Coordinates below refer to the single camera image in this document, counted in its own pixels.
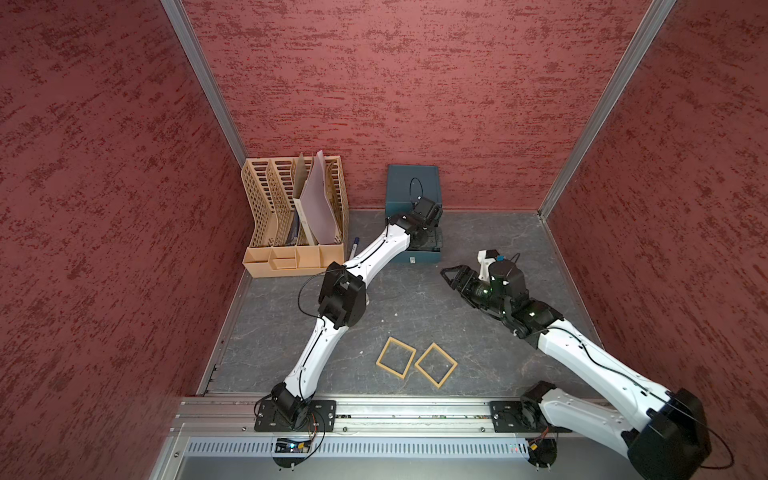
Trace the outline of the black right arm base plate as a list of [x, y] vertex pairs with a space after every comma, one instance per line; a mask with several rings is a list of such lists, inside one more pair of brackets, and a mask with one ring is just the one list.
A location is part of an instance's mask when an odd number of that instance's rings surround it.
[[549, 428], [549, 433], [570, 433], [569, 429], [552, 426], [536, 403], [521, 400], [491, 401], [490, 418], [495, 433], [539, 435]]

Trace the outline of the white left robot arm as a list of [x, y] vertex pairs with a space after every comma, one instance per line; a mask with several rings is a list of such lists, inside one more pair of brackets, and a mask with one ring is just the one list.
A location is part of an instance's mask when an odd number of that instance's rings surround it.
[[269, 396], [290, 429], [305, 426], [325, 365], [340, 339], [366, 310], [371, 281], [410, 246], [437, 244], [442, 206], [435, 204], [423, 209], [425, 204], [421, 201], [408, 213], [388, 217], [382, 233], [362, 252], [343, 264], [333, 262], [327, 267], [312, 334], [290, 373], [272, 388]]

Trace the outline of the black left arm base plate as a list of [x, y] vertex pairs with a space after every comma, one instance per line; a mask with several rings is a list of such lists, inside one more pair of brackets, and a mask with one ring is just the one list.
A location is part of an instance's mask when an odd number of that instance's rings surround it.
[[337, 403], [333, 400], [310, 400], [293, 414], [283, 412], [276, 401], [269, 398], [254, 406], [255, 432], [332, 432]]

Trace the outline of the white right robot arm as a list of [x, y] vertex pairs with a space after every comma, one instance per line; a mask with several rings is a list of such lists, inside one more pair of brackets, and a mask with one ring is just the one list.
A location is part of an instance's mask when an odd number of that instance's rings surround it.
[[600, 406], [540, 381], [520, 399], [530, 427], [587, 437], [626, 458], [644, 479], [690, 479], [703, 466], [712, 447], [702, 402], [686, 389], [672, 392], [635, 372], [554, 307], [532, 298], [515, 262], [490, 258], [479, 271], [458, 265], [442, 269], [441, 276], [467, 304], [566, 366], [608, 403]]

